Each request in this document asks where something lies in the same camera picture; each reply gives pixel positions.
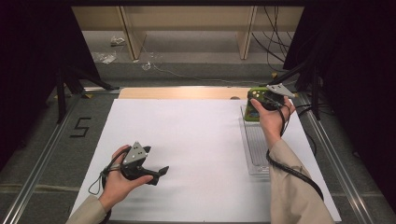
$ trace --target hand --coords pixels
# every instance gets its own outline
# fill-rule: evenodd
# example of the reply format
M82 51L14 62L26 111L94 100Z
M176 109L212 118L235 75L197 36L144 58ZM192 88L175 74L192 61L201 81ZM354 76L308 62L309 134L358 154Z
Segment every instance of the hand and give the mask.
M116 157L121 151L127 146L120 147L114 154L113 158ZM123 156L119 156L114 163L121 164ZM152 175L144 175L136 180L126 179L120 170L111 171L108 174L105 189L102 195L99 197L99 202L108 212L116 203L121 202L133 189L148 183L152 179Z
M294 105L289 101L289 97L285 96L285 105L280 109L285 120L289 120L290 115L295 111ZM251 99L250 102L260 114L260 125L267 140L267 146L271 149L275 142L280 140L280 133L282 132L282 118L277 110L268 111L256 99Z

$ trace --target table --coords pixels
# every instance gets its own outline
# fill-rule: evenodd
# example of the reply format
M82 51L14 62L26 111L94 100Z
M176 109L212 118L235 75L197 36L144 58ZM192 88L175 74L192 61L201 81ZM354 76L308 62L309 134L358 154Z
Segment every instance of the table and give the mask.
M147 169L169 165L156 187L135 189L112 220L246 223L270 221L270 182L248 173L239 120L247 88L128 88L115 100L73 211L120 144L150 145ZM241 100L229 100L231 97ZM341 221L296 114L285 140Z

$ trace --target transparent plastic box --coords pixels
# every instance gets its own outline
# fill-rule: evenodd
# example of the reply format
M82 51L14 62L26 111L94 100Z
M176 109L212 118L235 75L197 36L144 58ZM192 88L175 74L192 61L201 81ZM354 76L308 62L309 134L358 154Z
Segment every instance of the transparent plastic box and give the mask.
M245 121L246 106L241 106L241 134L245 148L247 169L250 175L269 178L269 163L265 158L268 146L265 142L262 127L257 121Z

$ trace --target wrist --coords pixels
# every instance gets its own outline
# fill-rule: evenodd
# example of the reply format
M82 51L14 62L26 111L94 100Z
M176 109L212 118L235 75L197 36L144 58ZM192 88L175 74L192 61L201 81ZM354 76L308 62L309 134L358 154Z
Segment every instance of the wrist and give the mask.
M267 146L271 150L273 145L281 139L279 133L265 133L265 139L267 141Z
M110 211L110 209L115 205L113 200L110 198L106 197L106 195L101 195L99 197L99 202L102 204L103 208L105 209L105 212Z

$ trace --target metal rail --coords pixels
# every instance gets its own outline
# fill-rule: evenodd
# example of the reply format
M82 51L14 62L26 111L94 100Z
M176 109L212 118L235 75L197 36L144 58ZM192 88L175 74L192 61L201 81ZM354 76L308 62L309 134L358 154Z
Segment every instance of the metal rail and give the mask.
M2 221L3 224L16 224L21 218L21 215L29 203L29 200L35 190L35 186L38 183L38 180L44 173L44 170L50 161L50 158L53 154L53 151L58 145L59 140L62 137L62 133L64 132L64 127L67 124L68 118L70 114L73 112L78 100L81 98L81 95L74 95L70 102L70 106L67 110L67 113L64 116L64 119L61 123L57 124L51 137L49 138L48 143L44 147L43 152L41 153L40 157L35 164L32 172L29 174L29 177L23 184L20 193L15 198L12 205L9 207L7 215L5 219Z
M300 95L300 99L304 105L310 104L309 99L304 93ZM341 162L340 157L338 156L337 151L333 147L332 142L330 141L329 136L326 134L320 120L316 120L315 116L310 111L307 113L307 115L309 117L309 121L314 127L315 133L317 134L320 143L323 145L326 156L328 157L330 164L332 165L332 168L337 175L341 187L343 188L344 193L346 194L346 197L348 198L359 223L374 223L365 201L360 196L358 190L353 184L352 179L350 178L346 168Z

